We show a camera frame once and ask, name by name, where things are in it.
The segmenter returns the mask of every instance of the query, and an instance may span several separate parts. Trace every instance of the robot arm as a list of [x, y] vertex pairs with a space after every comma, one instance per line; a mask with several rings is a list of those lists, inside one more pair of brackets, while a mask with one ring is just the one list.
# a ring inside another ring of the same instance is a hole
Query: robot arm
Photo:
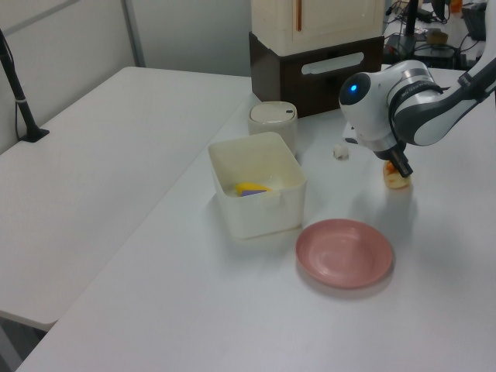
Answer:
[[427, 146], [496, 88], [496, 1], [486, 10], [487, 42], [483, 56], [453, 86], [443, 91], [427, 67], [408, 60], [388, 69], [350, 77], [341, 87], [339, 104], [358, 140], [403, 177], [412, 173], [403, 154], [406, 143]]

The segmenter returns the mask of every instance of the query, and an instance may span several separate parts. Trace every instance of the small white object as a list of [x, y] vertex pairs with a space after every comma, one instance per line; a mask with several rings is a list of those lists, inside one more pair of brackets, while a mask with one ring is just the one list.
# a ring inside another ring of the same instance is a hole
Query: small white object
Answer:
[[334, 146], [334, 157], [338, 160], [345, 160], [350, 157], [350, 150], [347, 145], [337, 144]]
[[[240, 239], [301, 225], [306, 176], [277, 133], [261, 133], [208, 147], [217, 198], [233, 236]], [[253, 182], [273, 191], [239, 197], [235, 186]]]
[[298, 112], [289, 102], [262, 102], [250, 110], [248, 116], [250, 134], [274, 132], [279, 134], [296, 154], [296, 136], [298, 132]]

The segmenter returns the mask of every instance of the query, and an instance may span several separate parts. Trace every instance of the orange strip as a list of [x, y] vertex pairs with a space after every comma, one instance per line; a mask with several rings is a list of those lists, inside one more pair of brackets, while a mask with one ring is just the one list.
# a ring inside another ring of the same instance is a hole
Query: orange strip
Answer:
[[296, 30], [301, 31], [301, 2], [303, 0], [296, 0]]

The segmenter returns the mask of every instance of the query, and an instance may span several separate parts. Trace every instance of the white desk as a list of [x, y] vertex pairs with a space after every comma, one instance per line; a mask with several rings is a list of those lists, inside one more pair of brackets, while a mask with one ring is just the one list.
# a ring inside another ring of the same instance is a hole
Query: white desk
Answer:
[[251, 93], [126, 68], [0, 156], [0, 316], [48, 330]]
[[[460, 72], [432, 73], [448, 84]], [[213, 142], [246, 135], [256, 102]], [[333, 159], [344, 125], [340, 111], [299, 122], [303, 225], [375, 226], [395, 254], [385, 280], [357, 291], [316, 283], [296, 263], [300, 229], [232, 239], [203, 149], [19, 372], [493, 371], [494, 99], [435, 146], [407, 149], [411, 192], [386, 189], [367, 149]]]

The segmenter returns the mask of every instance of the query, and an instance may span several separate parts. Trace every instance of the drawer handle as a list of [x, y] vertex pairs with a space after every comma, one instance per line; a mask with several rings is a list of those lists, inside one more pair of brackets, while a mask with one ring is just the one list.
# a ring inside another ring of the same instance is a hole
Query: drawer handle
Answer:
[[296, 30], [301, 31], [301, 2], [303, 0], [296, 0]]
[[325, 72], [341, 70], [345, 67], [357, 66], [362, 62], [364, 57], [364, 54], [359, 52], [348, 54], [347, 56], [331, 58], [330, 60], [320, 60], [313, 64], [304, 64], [301, 67], [301, 73], [303, 75], [324, 74]]

